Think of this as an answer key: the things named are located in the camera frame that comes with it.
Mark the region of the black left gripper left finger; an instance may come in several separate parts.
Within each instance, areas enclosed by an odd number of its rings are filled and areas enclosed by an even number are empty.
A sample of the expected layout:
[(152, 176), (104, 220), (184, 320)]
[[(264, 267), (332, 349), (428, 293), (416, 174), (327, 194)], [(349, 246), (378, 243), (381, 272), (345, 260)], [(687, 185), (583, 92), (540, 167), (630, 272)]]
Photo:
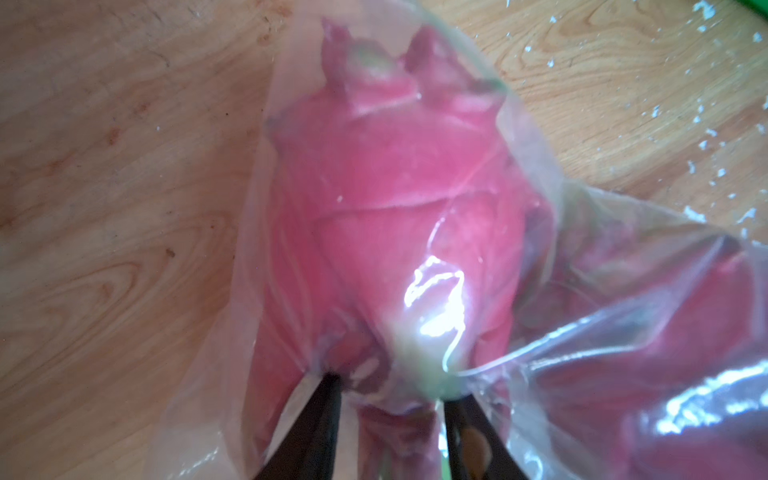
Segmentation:
[(326, 374), (255, 480), (333, 477), (342, 405), (342, 380)]

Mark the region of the clear zip-top bag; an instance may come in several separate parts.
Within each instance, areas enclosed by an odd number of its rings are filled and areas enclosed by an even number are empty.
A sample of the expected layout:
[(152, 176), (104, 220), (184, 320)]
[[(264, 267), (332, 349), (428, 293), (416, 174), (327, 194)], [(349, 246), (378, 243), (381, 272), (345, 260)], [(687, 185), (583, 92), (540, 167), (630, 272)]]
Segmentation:
[(763, 479), (767, 250), (566, 178), (414, 1), (300, 1), (149, 479)]

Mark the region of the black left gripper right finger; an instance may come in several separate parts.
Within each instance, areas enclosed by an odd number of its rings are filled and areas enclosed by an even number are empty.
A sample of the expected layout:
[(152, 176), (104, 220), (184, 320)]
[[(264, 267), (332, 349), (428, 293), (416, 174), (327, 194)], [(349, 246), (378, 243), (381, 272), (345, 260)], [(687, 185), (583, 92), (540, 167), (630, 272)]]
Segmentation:
[(474, 396), (445, 402), (443, 412), (450, 479), (528, 479)]

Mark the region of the pink dragon fruit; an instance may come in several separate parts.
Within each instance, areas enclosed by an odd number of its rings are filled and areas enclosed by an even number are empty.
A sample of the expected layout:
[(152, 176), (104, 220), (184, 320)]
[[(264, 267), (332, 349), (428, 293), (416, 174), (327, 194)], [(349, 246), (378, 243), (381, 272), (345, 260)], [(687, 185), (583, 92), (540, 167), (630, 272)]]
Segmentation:
[(520, 316), (535, 479), (763, 479), (767, 249), (707, 230), (574, 231)]
[(362, 479), (437, 479), (435, 404), (503, 356), (552, 211), (497, 126), (507, 98), (423, 25), (401, 55), (322, 23), (324, 85), (273, 117), (263, 315), (244, 443), (261, 467), (294, 389), (338, 375)]

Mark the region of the green plastic perforated basket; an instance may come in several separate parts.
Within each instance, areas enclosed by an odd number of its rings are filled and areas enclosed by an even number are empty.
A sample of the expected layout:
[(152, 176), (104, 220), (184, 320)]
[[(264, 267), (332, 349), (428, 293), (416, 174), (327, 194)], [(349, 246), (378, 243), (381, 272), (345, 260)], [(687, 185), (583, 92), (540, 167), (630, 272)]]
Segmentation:
[(738, 2), (763, 18), (768, 17), (768, 0), (738, 0)]

